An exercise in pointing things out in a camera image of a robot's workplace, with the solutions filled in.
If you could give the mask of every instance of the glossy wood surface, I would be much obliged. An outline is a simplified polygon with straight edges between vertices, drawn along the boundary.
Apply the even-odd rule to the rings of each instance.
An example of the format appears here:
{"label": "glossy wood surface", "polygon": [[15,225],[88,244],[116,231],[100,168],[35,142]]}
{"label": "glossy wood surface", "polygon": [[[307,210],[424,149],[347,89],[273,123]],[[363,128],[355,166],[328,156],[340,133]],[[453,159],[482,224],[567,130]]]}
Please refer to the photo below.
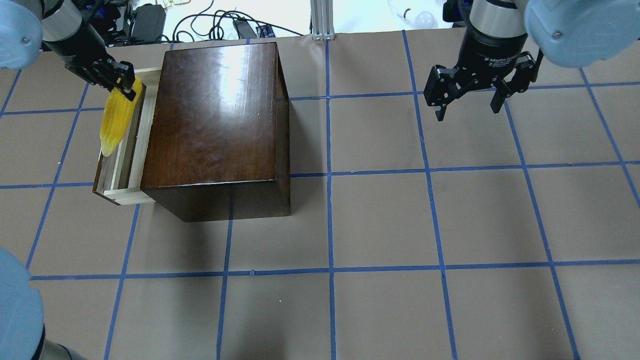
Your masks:
{"label": "glossy wood surface", "polygon": [[165,54],[140,188],[184,221],[289,214],[275,43]]}

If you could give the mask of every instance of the wooden box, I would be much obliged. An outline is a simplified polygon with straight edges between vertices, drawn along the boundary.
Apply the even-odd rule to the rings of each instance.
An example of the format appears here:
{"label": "wooden box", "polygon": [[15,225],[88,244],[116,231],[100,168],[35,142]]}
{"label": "wooden box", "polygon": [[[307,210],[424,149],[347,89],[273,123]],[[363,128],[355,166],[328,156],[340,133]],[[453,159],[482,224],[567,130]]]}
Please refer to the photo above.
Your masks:
{"label": "wooden box", "polygon": [[[151,72],[157,85],[143,79]],[[275,43],[168,51],[161,72],[136,74],[147,86],[137,135],[100,159],[95,192],[119,204],[152,199],[186,222],[290,215],[289,100]]]}

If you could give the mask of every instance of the brown wooden drawer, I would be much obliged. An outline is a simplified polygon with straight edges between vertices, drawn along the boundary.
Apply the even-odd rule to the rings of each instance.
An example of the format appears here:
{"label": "brown wooden drawer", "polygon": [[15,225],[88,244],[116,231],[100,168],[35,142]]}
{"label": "brown wooden drawer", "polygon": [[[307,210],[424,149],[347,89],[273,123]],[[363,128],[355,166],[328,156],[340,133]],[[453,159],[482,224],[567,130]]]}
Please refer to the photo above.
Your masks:
{"label": "brown wooden drawer", "polygon": [[146,85],[138,121],[100,157],[94,192],[156,201],[183,221],[291,213],[289,100],[275,43],[169,51],[161,70],[136,74]]}

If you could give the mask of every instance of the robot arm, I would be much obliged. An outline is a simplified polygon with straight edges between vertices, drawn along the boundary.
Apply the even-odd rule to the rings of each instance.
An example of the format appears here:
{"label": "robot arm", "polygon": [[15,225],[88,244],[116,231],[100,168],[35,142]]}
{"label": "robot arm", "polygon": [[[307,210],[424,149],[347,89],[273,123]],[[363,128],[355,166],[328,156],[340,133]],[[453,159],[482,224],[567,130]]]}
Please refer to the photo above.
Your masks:
{"label": "robot arm", "polygon": [[133,65],[107,53],[72,0],[0,0],[0,67],[31,65],[42,41],[80,78],[135,98]]}
{"label": "robot arm", "polygon": [[[491,108],[498,113],[508,97],[536,81],[543,54],[558,66],[583,67],[640,36],[638,0],[447,0],[443,19],[464,21],[467,32],[458,63],[435,65],[424,89],[438,121],[453,100],[493,87]],[[522,52],[529,35],[540,47],[536,59]]]}

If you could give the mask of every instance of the metal bracket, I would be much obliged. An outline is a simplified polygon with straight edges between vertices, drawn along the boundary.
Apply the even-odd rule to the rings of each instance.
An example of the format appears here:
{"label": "metal bracket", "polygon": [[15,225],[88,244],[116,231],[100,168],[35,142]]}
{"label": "metal bracket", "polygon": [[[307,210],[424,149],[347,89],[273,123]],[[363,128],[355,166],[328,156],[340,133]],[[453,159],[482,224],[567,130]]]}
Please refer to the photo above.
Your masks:
{"label": "metal bracket", "polygon": [[333,0],[311,0],[311,37],[333,40]]}

